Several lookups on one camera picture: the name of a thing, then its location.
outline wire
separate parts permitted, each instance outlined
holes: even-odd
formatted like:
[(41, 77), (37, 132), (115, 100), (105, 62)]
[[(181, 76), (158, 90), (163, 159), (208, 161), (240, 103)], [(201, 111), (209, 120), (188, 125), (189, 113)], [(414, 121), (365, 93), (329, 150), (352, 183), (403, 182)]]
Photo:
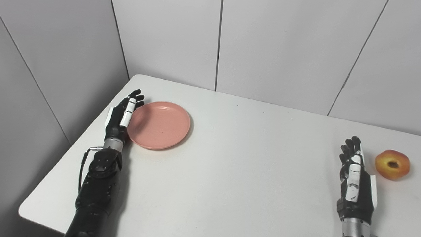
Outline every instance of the wire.
[(88, 157), (88, 154), (89, 154), (90, 151), (91, 151), (91, 149), (89, 148), (85, 152), (85, 154), (83, 155), (83, 158), (82, 158), (82, 163), (80, 164), (79, 183), (78, 183), (78, 187), (77, 187), (77, 192), (80, 192), (80, 188), (82, 186), (82, 171), (83, 171), (83, 166), (85, 165), (86, 158)]

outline tabletop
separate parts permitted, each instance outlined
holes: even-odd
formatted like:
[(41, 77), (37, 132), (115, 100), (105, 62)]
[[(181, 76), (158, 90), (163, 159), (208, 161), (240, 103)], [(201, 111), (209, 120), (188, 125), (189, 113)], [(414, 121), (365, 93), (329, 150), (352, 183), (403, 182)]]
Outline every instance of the tabletop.
[[(362, 140), (367, 171), (377, 176), (372, 233), (419, 234), (421, 136), (145, 75), (131, 78), (108, 107), (137, 88), (146, 103), (185, 108), (191, 128), (170, 149), (124, 148), (119, 204), (106, 236), (341, 236), (338, 156), (353, 135)], [(67, 231), (81, 158), (89, 147), (102, 146), (108, 107), (22, 203), (22, 217)], [(374, 167), (375, 156), (388, 149), (411, 159), (411, 172), (400, 181), (381, 177)]]

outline robotic arm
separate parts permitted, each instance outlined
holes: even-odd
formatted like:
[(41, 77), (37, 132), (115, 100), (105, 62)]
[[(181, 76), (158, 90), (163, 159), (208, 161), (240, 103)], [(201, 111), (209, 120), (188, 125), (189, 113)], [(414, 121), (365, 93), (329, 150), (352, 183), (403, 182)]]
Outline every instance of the robotic arm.
[(337, 211), (342, 221), (342, 236), (370, 237), (371, 216), (377, 206), (376, 177), (365, 171), (361, 140), (353, 136), (342, 145), (340, 171), (341, 198)]
[(128, 138), (127, 126), (131, 114), (144, 105), (144, 95), (137, 89), (116, 107), (110, 108), (105, 123), (105, 139), (102, 147), (92, 147), (84, 155), (80, 170), (88, 152), (98, 151), (88, 174), (80, 184), (76, 198), (76, 213), (65, 237), (100, 237), (108, 216), (113, 212), (120, 189), (120, 171), (123, 167), (121, 151)]

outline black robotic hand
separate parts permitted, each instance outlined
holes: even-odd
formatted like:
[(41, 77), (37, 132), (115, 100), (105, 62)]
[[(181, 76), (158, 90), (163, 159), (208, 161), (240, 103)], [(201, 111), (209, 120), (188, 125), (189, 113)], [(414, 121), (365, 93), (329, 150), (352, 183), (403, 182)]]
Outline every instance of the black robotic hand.
[(137, 89), (124, 98), (116, 107), (110, 108), (105, 121), (105, 139), (117, 138), (121, 141), (126, 139), (126, 129), (131, 115), (140, 106), (144, 105), (145, 96)]
[(371, 216), (377, 205), (376, 177), (365, 170), (361, 140), (353, 136), (342, 145), (341, 198), (337, 211), (343, 236), (369, 237)]

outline red yellow fruit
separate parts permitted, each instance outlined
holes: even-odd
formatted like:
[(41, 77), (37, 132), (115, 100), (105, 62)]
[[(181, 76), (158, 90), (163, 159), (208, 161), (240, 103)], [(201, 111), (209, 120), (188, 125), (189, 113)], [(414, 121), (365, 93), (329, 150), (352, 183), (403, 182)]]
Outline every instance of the red yellow fruit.
[(376, 156), (376, 170), (383, 177), (397, 180), (410, 171), (409, 158), (394, 150), (386, 150)]

